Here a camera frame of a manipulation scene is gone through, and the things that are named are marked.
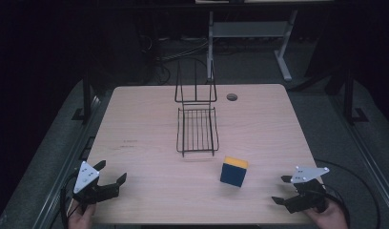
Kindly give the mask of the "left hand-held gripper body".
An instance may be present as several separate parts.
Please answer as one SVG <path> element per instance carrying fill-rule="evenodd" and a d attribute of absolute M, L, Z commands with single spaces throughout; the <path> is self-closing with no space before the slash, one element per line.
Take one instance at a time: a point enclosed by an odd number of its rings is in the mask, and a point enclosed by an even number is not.
<path fill-rule="evenodd" d="M 100 171 L 94 170 L 93 166 L 87 161 L 81 163 L 72 197 L 79 202 L 83 211 L 86 210 L 88 205 L 119 196 L 119 190 L 115 191 L 113 189 L 113 183 L 100 186 L 98 184 L 99 177 Z"/>

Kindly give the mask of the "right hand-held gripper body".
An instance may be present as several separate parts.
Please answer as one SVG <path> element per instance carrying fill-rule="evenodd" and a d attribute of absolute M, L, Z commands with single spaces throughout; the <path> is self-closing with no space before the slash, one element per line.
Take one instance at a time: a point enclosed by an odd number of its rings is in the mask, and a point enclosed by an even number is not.
<path fill-rule="evenodd" d="M 286 209 L 291 213 L 316 208 L 320 213 L 326 210 L 326 190 L 317 180 L 329 172 L 327 167 L 310 168 L 297 166 L 292 174 L 292 183 L 297 189 L 297 196 L 286 199 Z"/>

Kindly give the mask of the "person's left hand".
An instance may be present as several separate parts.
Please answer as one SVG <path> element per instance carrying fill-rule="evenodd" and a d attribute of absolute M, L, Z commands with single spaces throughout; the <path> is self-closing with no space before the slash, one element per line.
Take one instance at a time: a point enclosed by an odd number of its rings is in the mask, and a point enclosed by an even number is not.
<path fill-rule="evenodd" d="M 72 203 L 73 213 L 69 216 L 69 229 L 92 229 L 92 217 L 96 210 L 96 205 L 88 205 L 83 211 L 77 201 Z"/>

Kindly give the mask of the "person's right hand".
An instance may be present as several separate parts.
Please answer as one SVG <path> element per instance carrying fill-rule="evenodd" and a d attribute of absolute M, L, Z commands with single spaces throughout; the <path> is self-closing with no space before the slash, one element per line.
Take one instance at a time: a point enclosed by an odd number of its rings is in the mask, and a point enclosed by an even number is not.
<path fill-rule="evenodd" d="M 349 229 L 341 208 L 333 201 L 326 201 L 326 210 L 319 213 L 316 209 L 307 209 L 303 213 L 309 217 L 319 229 Z"/>

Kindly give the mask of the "blue sponge block yellow top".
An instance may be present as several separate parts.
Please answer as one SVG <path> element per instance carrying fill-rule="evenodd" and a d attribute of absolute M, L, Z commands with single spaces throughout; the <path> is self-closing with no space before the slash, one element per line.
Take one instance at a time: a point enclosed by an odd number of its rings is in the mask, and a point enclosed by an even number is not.
<path fill-rule="evenodd" d="M 224 158 L 220 181 L 236 187 L 241 187 L 249 167 L 247 160 L 226 156 Z"/>

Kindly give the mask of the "black metal stand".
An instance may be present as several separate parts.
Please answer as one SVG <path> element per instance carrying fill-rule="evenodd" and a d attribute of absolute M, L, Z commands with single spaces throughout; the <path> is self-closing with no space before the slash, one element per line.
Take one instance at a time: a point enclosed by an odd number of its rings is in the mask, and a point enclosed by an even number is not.
<path fill-rule="evenodd" d="M 361 108 L 355 108 L 354 101 L 354 77 L 351 71 L 347 72 L 344 83 L 343 115 L 350 125 L 357 122 L 368 122 L 366 114 Z"/>
<path fill-rule="evenodd" d="M 92 114 L 92 88 L 91 72 L 86 69 L 82 78 L 83 107 L 75 110 L 72 120 L 79 120 L 83 125 L 87 124 Z"/>

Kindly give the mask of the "aluminium rail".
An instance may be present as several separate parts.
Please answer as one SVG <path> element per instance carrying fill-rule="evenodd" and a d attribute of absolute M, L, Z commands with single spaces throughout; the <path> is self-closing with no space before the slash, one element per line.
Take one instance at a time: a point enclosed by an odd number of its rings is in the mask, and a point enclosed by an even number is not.
<path fill-rule="evenodd" d="M 47 145 L 43 147 L 45 159 L 40 169 L 41 175 L 50 176 L 50 183 L 32 229 L 51 229 L 56 222 L 61 225 L 61 211 L 68 206 L 71 194 L 72 173 L 80 166 L 79 158 L 86 151 L 86 144 L 92 142 L 95 134 L 92 119 L 95 119 L 100 104 L 95 95 L 91 117 L 83 125 L 79 120 L 72 120 L 75 110 L 83 107 L 83 98 L 70 97 L 49 129 L 44 139 Z"/>
<path fill-rule="evenodd" d="M 343 125 L 348 131 L 349 135 L 354 140 L 355 144 L 358 147 L 360 156 L 363 160 L 364 165 L 366 166 L 368 173 L 372 177 L 372 180 L 376 184 L 379 193 L 384 200 L 387 208 L 389 209 L 389 182 L 380 169 L 378 163 L 375 161 L 372 152 L 370 151 L 368 145 L 365 143 L 361 133 L 358 131 L 356 123 L 350 122 L 346 119 L 345 114 L 343 113 L 343 105 L 336 97 L 330 97 L 334 110 L 340 116 Z"/>

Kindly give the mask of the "grey metal desk frame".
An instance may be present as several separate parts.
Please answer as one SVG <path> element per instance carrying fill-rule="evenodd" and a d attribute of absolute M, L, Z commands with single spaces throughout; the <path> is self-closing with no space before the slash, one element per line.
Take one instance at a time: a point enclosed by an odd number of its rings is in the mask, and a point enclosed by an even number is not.
<path fill-rule="evenodd" d="M 214 13 L 209 12 L 208 23 L 208 51 L 207 51 L 207 78 L 214 80 L 214 40 L 216 38 L 281 38 L 282 44 L 275 50 L 276 62 L 285 81 L 290 82 L 292 76 L 284 59 L 294 24 L 297 10 L 293 10 L 287 21 L 265 22 L 218 22 Z"/>

